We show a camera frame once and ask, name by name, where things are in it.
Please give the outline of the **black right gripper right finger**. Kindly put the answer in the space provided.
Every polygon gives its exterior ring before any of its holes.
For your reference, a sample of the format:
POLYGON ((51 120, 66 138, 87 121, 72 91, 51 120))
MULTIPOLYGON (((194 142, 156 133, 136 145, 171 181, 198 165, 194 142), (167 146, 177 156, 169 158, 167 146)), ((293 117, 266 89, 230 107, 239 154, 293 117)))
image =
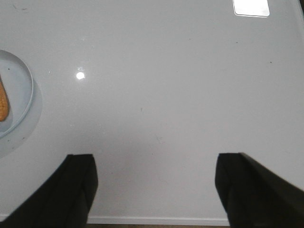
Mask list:
POLYGON ((245 153, 220 153, 215 186, 232 228, 302 228, 304 192, 245 153))

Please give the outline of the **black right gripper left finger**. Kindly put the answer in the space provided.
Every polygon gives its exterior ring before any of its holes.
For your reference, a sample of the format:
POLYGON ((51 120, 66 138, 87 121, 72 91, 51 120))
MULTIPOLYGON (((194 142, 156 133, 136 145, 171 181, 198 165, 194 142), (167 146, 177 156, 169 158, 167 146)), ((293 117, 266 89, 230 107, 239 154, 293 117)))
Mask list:
POLYGON ((84 228, 98 187, 91 154, 69 154, 55 172, 0 223, 2 228, 84 228))

